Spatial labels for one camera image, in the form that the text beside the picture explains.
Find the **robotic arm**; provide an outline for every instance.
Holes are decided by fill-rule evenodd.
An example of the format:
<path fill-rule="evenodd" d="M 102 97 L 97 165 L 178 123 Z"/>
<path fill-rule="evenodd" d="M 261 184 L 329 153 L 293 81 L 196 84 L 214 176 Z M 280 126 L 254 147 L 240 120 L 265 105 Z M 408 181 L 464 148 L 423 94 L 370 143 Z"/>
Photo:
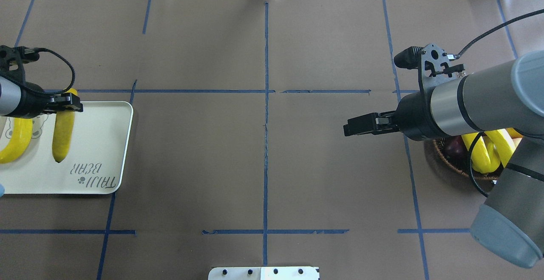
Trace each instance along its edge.
<path fill-rule="evenodd" d="M 503 259 L 532 268 L 544 251 L 544 50 L 464 76 L 464 66 L 435 44 L 394 58 L 419 71 L 419 92 L 395 111 L 349 119 L 344 135 L 401 131 L 423 141 L 514 127 L 524 135 L 480 207 L 472 237 Z"/>
<path fill-rule="evenodd" d="M 39 52 L 50 52 L 59 57 L 72 70 L 72 83 L 57 92 L 45 92 L 40 86 L 25 80 L 24 64 L 37 61 Z M 10 48 L 0 46 L 0 116 L 32 119 L 42 113 L 58 111 L 83 111 L 78 96 L 66 93 L 74 84 L 75 72 L 59 54 L 44 48 Z"/>

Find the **metal bracket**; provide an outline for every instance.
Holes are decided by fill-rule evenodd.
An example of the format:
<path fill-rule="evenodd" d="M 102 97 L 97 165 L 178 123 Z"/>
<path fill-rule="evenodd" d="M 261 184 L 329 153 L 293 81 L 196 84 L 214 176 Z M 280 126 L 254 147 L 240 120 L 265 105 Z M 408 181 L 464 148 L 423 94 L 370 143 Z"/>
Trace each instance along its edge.
<path fill-rule="evenodd" d="M 282 266 L 254 268 L 214 268 L 208 280 L 319 280 L 319 268 Z"/>

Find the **white tray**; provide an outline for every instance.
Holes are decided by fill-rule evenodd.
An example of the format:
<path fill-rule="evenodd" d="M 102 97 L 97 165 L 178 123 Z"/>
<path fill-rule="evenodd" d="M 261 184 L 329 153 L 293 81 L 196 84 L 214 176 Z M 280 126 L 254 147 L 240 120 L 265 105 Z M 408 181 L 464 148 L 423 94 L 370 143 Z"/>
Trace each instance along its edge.
<path fill-rule="evenodd" d="M 109 194 L 121 185 L 133 109 L 128 102 L 82 102 L 76 113 L 72 143 L 61 163 L 53 160 L 51 144 L 56 115 L 34 119 L 33 136 L 17 160 L 0 164 L 6 194 Z M 13 119 L 0 135 L 6 147 Z"/>

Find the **silver cylinder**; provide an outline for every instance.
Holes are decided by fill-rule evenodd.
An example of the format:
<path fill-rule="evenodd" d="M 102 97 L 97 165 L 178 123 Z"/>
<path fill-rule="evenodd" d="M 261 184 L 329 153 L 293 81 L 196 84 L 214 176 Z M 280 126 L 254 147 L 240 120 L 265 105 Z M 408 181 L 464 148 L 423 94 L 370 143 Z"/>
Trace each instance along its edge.
<path fill-rule="evenodd" d="M 439 128 L 450 136 L 476 133 L 461 113 L 458 90 L 461 78 L 441 84 L 431 95 L 431 114 Z"/>
<path fill-rule="evenodd" d="M 0 77 L 0 116 L 12 113 L 21 101 L 21 88 Z"/>

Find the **fruit basket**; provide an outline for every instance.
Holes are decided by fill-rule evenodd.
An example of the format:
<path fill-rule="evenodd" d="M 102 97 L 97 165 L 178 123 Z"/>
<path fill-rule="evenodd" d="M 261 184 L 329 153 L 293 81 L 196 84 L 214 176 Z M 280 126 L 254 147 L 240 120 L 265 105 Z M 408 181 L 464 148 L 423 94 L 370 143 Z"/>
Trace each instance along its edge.
<path fill-rule="evenodd" d="M 454 171 L 455 173 L 462 175 L 463 177 L 468 179 L 468 163 L 467 158 L 455 158 L 448 156 L 445 153 L 445 148 L 447 146 L 447 142 L 451 138 L 446 139 L 434 139 L 432 140 L 433 143 L 433 152 L 436 155 L 437 162 L 442 164 L 443 166 L 449 168 L 450 170 Z M 503 166 L 499 166 L 495 172 L 488 173 L 486 175 L 481 174 L 477 172 L 476 170 L 472 170 L 474 173 L 474 179 L 480 180 L 480 181 L 496 181 L 499 179 L 499 176 L 501 175 L 503 171 Z"/>

